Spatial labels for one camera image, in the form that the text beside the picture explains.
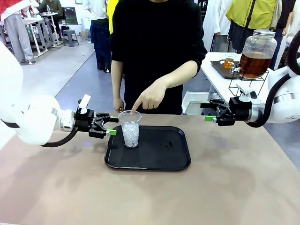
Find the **jar lid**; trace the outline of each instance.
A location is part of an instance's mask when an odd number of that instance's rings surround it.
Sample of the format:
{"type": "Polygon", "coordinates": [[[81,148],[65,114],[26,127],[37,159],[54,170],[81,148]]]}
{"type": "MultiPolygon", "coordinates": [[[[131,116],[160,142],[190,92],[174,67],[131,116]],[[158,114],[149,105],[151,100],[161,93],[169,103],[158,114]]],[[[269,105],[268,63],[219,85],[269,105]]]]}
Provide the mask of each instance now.
{"type": "Polygon", "coordinates": [[[257,29],[253,32],[253,34],[262,36],[262,37],[275,37],[275,32],[267,30],[267,29],[257,29]]]}

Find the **black tray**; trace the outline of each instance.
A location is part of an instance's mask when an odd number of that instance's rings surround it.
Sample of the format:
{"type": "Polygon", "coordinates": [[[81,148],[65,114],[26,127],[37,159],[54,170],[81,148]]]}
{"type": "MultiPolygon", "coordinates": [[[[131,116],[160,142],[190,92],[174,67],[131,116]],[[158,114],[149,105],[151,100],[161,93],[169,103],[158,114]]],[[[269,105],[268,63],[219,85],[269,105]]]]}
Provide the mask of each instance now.
{"type": "Polygon", "coordinates": [[[177,127],[140,126],[139,145],[124,145],[121,126],[111,136],[105,163],[114,169],[181,171],[189,167],[191,157],[184,132],[177,127]]]}
{"type": "Polygon", "coordinates": [[[236,73],[233,77],[232,74],[230,74],[230,69],[225,69],[224,68],[224,63],[221,64],[220,62],[222,62],[224,60],[219,60],[219,61],[210,61],[212,67],[214,67],[214,69],[225,79],[240,79],[241,76],[239,73],[236,73]]]}

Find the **cup of tea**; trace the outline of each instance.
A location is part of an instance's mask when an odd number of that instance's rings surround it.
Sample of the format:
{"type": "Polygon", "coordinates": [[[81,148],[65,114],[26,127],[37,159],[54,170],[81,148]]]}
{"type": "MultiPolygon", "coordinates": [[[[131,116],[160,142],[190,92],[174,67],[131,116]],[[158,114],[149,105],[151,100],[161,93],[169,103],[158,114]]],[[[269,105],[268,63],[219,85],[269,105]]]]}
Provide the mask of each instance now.
{"type": "Polygon", "coordinates": [[[235,54],[226,54],[225,55],[225,62],[224,62],[224,68],[225,69],[230,69],[232,65],[234,65],[234,58],[235,54]]]}

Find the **ice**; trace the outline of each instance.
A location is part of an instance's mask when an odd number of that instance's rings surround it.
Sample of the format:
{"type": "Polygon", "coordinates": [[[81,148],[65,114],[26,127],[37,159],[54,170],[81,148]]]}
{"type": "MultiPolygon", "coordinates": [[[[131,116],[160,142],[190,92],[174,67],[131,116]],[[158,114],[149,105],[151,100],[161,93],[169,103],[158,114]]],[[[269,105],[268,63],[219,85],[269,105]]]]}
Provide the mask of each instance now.
{"type": "Polygon", "coordinates": [[[139,141],[139,124],[124,123],[122,124],[122,131],[125,145],[129,148],[136,147],[139,141]]]}

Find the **red jacket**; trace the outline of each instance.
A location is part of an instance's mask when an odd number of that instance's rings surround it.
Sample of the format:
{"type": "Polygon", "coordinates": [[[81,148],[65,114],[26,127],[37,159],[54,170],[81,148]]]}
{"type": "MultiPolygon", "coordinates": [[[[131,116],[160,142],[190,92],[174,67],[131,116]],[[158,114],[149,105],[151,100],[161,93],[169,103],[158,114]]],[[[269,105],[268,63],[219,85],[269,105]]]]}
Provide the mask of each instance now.
{"type": "Polygon", "coordinates": [[[13,6],[14,4],[20,2],[21,0],[0,0],[0,20],[1,14],[8,8],[13,6]]]}

